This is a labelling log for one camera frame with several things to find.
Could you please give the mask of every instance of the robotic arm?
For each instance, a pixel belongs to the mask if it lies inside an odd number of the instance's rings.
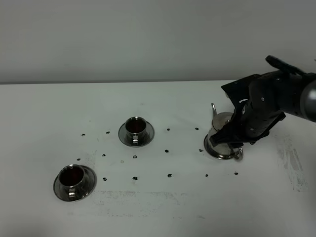
[[[285,118],[284,113],[316,122],[316,74],[304,73],[273,56],[266,61],[278,71],[222,86],[235,110],[231,121],[210,137],[212,146],[255,144]]]

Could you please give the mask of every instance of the white table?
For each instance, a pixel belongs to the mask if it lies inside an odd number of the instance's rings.
[[[242,161],[199,151],[211,103],[233,111],[220,87],[228,82],[2,85],[0,236],[315,236],[314,123],[288,115],[245,144]],[[120,142],[131,116],[154,126],[150,144]],[[72,163],[98,182],[63,202],[53,181]]]

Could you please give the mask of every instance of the table surface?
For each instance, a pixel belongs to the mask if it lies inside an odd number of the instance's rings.
[[[211,103],[233,111],[228,82],[0,86],[0,235],[315,236],[314,123],[287,115],[241,161],[200,152]],[[153,125],[150,144],[120,142],[132,116]],[[68,164],[98,178],[77,202],[53,192]]]

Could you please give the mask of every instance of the white wall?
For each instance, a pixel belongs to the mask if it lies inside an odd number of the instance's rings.
[[[0,82],[316,72],[315,0],[0,0]]]

